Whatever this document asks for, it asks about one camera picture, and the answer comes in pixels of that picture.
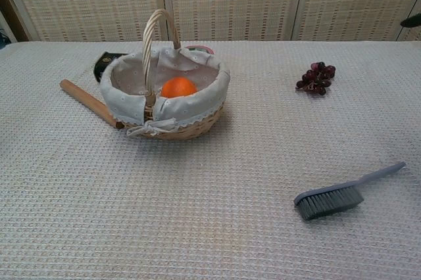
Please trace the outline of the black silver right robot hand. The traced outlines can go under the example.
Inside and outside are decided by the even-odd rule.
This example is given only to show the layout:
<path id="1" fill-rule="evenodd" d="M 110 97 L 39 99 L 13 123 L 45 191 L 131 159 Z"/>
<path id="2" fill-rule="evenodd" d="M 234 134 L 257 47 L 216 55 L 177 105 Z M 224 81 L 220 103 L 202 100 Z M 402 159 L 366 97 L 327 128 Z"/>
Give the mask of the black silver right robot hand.
<path id="1" fill-rule="evenodd" d="M 415 28 L 421 26 L 421 13 L 414 14 L 400 23 L 403 28 Z"/>

